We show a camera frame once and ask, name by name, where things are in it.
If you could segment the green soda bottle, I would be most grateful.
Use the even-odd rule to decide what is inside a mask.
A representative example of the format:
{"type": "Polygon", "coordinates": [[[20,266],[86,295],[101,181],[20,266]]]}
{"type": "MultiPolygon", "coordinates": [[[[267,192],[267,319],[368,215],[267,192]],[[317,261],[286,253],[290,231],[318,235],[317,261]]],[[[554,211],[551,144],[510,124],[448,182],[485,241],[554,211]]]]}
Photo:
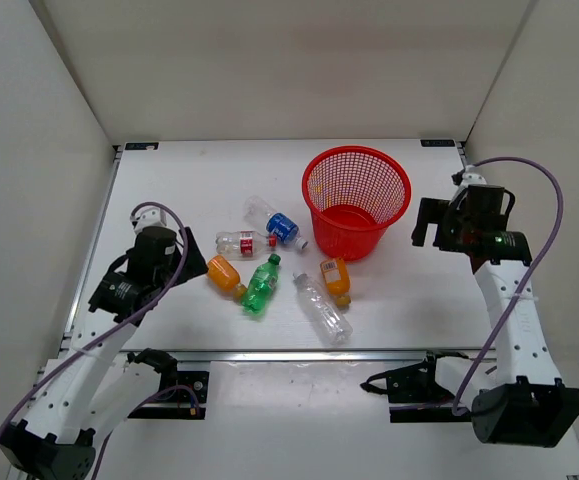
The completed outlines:
{"type": "Polygon", "coordinates": [[[271,254],[265,263],[255,269],[241,299],[241,305],[246,312],[254,315],[264,312],[278,283],[280,262],[279,255],[271,254]]]}

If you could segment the clear ribbed water bottle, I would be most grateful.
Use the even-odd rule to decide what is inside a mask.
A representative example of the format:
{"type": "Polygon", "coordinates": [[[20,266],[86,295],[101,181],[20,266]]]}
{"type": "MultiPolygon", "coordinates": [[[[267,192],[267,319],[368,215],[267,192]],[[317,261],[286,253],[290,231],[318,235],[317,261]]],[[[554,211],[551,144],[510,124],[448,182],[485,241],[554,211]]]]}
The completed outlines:
{"type": "Polygon", "coordinates": [[[353,328],[323,287],[306,273],[295,273],[293,283],[298,304],[321,342],[326,346],[346,344],[353,328]]]}

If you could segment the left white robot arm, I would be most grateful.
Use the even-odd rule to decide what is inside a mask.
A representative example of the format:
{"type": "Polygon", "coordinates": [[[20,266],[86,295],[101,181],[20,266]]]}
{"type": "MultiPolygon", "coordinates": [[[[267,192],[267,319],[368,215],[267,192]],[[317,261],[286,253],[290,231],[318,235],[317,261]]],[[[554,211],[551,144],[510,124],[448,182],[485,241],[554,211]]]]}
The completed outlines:
{"type": "Polygon", "coordinates": [[[101,310],[108,319],[78,327],[70,353],[41,379],[28,411],[0,434],[0,450],[11,464],[35,479],[84,479],[122,420],[151,396],[174,396],[177,361],[153,348],[129,355],[120,377],[109,386],[102,382],[156,299],[206,272],[189,228],[177,234],[148,226],[137,233],[90,297],[90,312],[101,310]]]}

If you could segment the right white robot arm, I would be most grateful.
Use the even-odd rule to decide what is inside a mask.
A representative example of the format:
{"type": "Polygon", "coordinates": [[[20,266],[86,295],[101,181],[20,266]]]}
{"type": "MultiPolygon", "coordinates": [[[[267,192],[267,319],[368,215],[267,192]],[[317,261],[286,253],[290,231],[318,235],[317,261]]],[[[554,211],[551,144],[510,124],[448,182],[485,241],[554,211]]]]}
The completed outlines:
{"type": "Polygon", "coordinates": [[[514,195],[500,186],[469,185],[450,200],[423,198],[412,243],[463,253],[483,295],[491,334],[484,355],[429,351],[413,365],[374,374],[363,391],[384,395],[392,420],[468,420],[482,443],[555,447],[579,416],[579,389],[566,386],[542,332],[526,237],[507,228],[514,195]]]}

